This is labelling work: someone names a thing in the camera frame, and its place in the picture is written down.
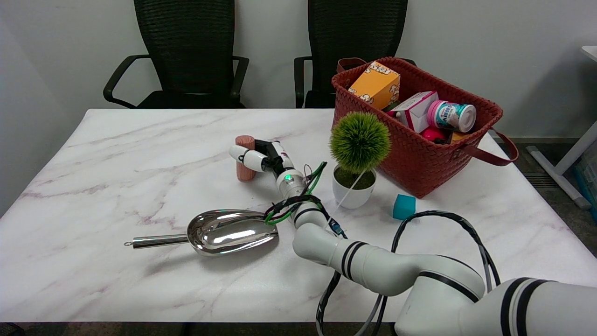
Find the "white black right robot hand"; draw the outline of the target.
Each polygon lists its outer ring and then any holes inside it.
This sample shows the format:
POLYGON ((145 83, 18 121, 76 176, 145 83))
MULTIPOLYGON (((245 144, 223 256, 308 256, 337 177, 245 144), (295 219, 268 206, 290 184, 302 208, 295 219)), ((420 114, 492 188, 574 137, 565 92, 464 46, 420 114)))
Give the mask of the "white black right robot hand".
POLYGON ((294 169, 292 160, 279 141, 254 140, 253 149, 232 145, 229 154, 241 166, 254 172, 271 172, 275 178, 294 169))

